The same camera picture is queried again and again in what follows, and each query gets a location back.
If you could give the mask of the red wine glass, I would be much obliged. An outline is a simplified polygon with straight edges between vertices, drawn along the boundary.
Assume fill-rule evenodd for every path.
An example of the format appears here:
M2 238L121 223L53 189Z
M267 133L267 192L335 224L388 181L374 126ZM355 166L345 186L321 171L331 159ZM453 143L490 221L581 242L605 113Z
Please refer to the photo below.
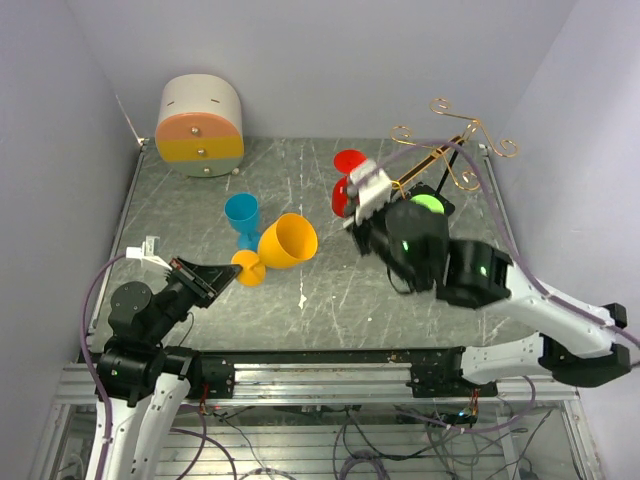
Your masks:
M332 191L331 206L334 214L338 217L344 217L344 209L347 205L346 186L349 174L366 160L366 155L355 149L342 150L334 157L334 167L343 174L343 177L336 182Z

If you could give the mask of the blue wine glass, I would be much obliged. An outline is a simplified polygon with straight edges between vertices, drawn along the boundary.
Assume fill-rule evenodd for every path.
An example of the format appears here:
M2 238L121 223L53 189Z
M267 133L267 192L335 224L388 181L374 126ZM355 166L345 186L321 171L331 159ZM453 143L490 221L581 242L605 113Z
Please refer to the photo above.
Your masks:
M247 192L237 193L226 201L224 214L231 228L238 234L238 248L256 252L261 237L257 198Z

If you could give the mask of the orange wine glass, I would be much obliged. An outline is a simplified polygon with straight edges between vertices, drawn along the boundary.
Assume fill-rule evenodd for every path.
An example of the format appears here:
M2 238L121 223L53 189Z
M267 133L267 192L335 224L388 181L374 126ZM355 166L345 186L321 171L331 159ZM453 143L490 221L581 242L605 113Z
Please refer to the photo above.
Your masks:
M240 267L236 281L241 285L260 285L270 269L289 269L309 261L317 252L318 236L305 217L285 213L262 234L257 251L238 250L232 263Z

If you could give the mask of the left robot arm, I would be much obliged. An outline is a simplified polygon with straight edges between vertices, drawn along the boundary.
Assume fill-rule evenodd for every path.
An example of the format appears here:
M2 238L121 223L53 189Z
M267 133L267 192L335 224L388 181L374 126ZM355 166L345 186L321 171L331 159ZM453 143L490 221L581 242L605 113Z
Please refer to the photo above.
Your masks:
M164 261L135 247L124 256L163 274L166 285L155 293L131 281L111 297L112 336L98 360L86 362L98 395L89 479L153 478L161 440L183 401L233 393L234 369L226 360L217 358L206 367L201 352L162 341L193 308L211 306L241 266Z

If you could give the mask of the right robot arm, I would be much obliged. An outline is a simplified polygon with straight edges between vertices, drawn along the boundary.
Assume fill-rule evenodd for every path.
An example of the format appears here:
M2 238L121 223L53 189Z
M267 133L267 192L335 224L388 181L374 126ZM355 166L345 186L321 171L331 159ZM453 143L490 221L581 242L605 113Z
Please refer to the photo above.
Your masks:
M628 348L586 317L612 326L612 307L540 292L506 253L482 241L451 238L443 213L399 200L366 219L349 218L345 228L359 253L376 255L409 292L433 291L450 306L501 313L533 329L519 340L463 347L440 373L442 387L452 395L529 375L595 388L632 370Z

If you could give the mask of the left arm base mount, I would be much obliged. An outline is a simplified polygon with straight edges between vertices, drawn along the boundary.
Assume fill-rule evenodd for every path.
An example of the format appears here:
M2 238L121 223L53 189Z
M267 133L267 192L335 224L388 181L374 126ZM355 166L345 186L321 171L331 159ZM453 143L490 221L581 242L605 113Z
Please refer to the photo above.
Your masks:
M189 387L188 399L230 399L235 385L235 368L226 359L210 352L187 347L169 346L160 379L185 382Z

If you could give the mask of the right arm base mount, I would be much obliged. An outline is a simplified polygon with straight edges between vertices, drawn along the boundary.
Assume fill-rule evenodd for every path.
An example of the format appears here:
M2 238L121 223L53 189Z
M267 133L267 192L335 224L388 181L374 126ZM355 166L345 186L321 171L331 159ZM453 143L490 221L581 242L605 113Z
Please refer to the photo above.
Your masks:
M410 349L409 380L413 398L470 397L474 390L480 397L496 397L495 381L474 384L462 376L462 354L465 347Z

